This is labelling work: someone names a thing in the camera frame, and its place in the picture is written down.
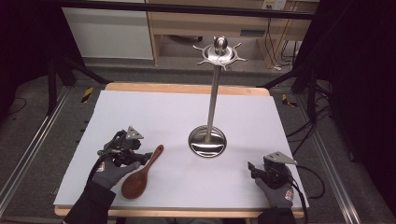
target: white tabletop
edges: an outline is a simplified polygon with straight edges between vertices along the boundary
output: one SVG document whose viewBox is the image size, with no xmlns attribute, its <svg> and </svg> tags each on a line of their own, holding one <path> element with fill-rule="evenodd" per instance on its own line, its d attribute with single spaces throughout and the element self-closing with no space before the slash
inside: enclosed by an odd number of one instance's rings
<svg viewBox="0 0 396 224">
<path fill-rule="evenodd" d="M 206 125 L 208 94 L 102 91 L 91 121 L 64 175 L 54 202 L 72 206 L 83 191 L 89 171 L 103 149 L 120 130 L 132 125 L 144 135 L 136 153 L 163 154 L 148 172 L 148 185 L 135 200 L 122 197 L 120 187 L 113 208 L 158 209 L 263 209 L 263 192 L 250 178 L 248 161 L 262 167 L 264 155 L 281 151 L 292 158 L 285 133 L 271 96 L 219 95 L 214 126 L 227 137 L 223 154 L 214 159 L 195 155 L 188 146 L 193 129 Z M 288 165 L 302 192 L 294 165 Z M 293 208 L 302 204 L 295 193 Z"/>
</svg>

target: stand base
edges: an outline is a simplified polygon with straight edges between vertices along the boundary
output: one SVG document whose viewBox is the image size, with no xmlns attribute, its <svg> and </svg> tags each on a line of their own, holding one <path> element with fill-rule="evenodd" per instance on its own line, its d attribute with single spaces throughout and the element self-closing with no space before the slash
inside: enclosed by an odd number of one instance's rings
<svg viewBox="0 0 396 224">
<path fill-rule="evenodd" d="M 206 130 L 206 125 L 194 129 L 189 136 L 189 147 L 200 157 L 217 157 L 226 148 L 227 139 L 220 129 L 212 127 L 210 141 L 206 141 Z"/>
</svg>

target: gray glove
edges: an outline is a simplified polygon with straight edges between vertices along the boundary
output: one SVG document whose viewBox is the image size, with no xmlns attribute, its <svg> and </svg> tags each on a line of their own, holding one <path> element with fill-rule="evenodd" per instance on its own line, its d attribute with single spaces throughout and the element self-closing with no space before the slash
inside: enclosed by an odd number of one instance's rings
<svg viewBox="0 0 396 224">
<path fill-rule="evenodd" d="M 270 189 L 261 178 L 256 178 L 256 185 L 264 191 L 270 207 L 291 208 L 293 206 L 294 192 L 291 183 L 286 183 L 278 189 Z"/>
<path fill-rule="evenodd" d="M 92 181 L 96 184 L 111 189 L 125 175 L 139 168 L 140 162 L 136 161 L 125 167 L 117 167 L 111 158 L 106 158 L 93 175 Z"/>
</svg>

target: person's arm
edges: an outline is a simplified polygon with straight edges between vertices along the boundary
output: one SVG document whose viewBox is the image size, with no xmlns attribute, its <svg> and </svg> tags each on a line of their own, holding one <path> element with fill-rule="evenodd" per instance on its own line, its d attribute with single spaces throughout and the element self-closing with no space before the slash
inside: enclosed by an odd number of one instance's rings
<svg viewBox="0 0 396 224">
<path fill-rule="evenodd" d="M 108 209 L 116 197 L 116 193 L 110 189 L 123 176 L 139 166 L 138 161 L 125 167 L 116 167 L 110 158 L 102 162 L 92 181 L 88 182 L 81 196 L 64 218 L 63 224 L 106 224 Z"/>
<path fill-rule="evenodd" d="M 255 181 L 257 186 L 264 191 L 270 204 L 270 208 L 259 215 L 259 224 L 296 224 L 294 214 L 291 211 L 294 198 L 291 184 L 287 183 L 278 189 L 271 189 L 261 178 L 256 178 Z"/>
</svg>

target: metal utensil stand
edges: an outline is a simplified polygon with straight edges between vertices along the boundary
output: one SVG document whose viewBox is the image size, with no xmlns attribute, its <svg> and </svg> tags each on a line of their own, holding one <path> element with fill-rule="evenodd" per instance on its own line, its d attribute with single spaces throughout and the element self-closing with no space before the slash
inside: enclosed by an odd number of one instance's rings
<svg viewBox="0 0 396 224">
<path fill-rule="evenodd" d="M 214 44 L 206 46 L 203 49 L 193 46 L 195 49 L 199 49 L 202 52 L 202 56 L 204 58 L 204 60 L 198 64 L 212 63 L 215 65 L 207 125 L 197 127 L 190 133 L 189 136 L 190 149 L 200 157 L 217 157 L 227 147 L 227 139 L 220 129 L 213 126 L 213 118 L 215 116 L 221 68 L 224 68 L 225 71 L 226 65 L 235 61 L 247 60 L 238 57 L 235 48 L 239 47 L 240 45 L 241 44 L 239 43 L 233 48 L 228 47 L 227 39 L 224 36 L 221 36 L 215 37 Z"/>
</svg>

